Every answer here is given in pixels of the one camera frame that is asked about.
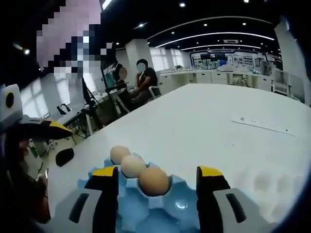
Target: white table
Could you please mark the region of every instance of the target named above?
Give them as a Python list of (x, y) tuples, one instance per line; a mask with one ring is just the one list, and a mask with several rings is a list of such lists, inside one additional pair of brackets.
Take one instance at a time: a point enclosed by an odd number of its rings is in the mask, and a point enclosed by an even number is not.
[[(287, 127), (294, 136), (231, 121), (232, 114)], [(274, 93), (229, 85), (188, 84), (125, 115), (74, 148), (63, 167), (50, 165), (49, 205), (101, 167), (114, 145), (128, 146), (169, 175), (196, 184), (196, 168), (223, 172), (261, 214), (277, 221), (288, 212), (310, 167), (311, 109)]]

